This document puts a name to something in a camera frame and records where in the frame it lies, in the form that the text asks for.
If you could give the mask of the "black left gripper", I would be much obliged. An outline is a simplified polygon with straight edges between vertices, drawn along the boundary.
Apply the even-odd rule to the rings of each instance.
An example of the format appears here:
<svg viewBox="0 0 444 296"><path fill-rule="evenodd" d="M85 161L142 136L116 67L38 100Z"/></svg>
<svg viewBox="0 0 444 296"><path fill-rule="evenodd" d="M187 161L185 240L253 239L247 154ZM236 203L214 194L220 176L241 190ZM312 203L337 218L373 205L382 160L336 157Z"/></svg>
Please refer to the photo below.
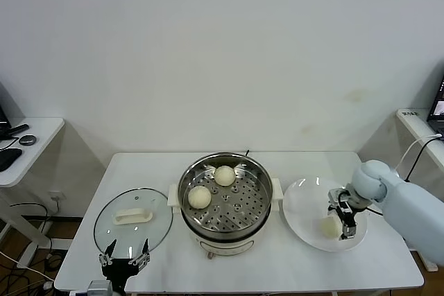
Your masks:
<svg viewBox="0 0 444 296"><path fill-rule="evenodd" d="M99 254L103 276L111 282L112 291L118 295L126 295L126 283L130 277L139 273L150 261L149 240L144 241L142 252L134 259L112 259L117 240L114 239L105 251Z"/></svg>

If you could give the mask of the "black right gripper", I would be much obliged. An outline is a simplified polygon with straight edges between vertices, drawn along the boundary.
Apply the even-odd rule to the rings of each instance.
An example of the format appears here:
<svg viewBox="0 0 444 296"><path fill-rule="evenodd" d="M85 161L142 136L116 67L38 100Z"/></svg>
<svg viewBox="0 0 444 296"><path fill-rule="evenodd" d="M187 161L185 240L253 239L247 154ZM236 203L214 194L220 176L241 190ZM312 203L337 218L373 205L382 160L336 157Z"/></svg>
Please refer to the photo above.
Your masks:
<svg viewBox="0 0 444 296"><path fill-rule="evenodd" d="M338 215L339 219L343 223L340 240L346 240L355 237L355 214L356 212L353 211L350 205L344 200L338 200L336 208L334 208L333 206L329 206L327 208L327 217L336 218Z"/></svg>

